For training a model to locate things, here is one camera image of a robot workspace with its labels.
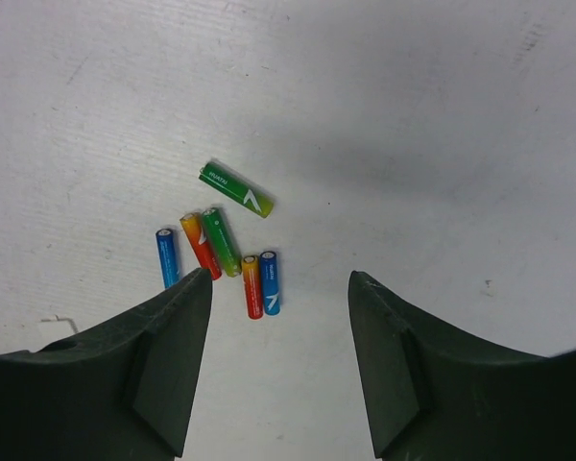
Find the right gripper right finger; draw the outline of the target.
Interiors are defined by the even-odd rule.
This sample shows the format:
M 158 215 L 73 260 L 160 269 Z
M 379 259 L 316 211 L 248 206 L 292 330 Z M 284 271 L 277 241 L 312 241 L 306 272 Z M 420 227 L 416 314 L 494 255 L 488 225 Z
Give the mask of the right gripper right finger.
M 576 460 L 576 350 L 497 345 L 364 272 L 348 310 L 377 459 Z

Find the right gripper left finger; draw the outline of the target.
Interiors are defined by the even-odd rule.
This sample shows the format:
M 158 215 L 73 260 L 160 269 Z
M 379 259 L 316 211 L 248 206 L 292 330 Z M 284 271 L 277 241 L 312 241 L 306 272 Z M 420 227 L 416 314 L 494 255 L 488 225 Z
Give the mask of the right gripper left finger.
M 198 269 L 93 328 L 0 354 L 0 460 L 180 458 L 211 301 Z

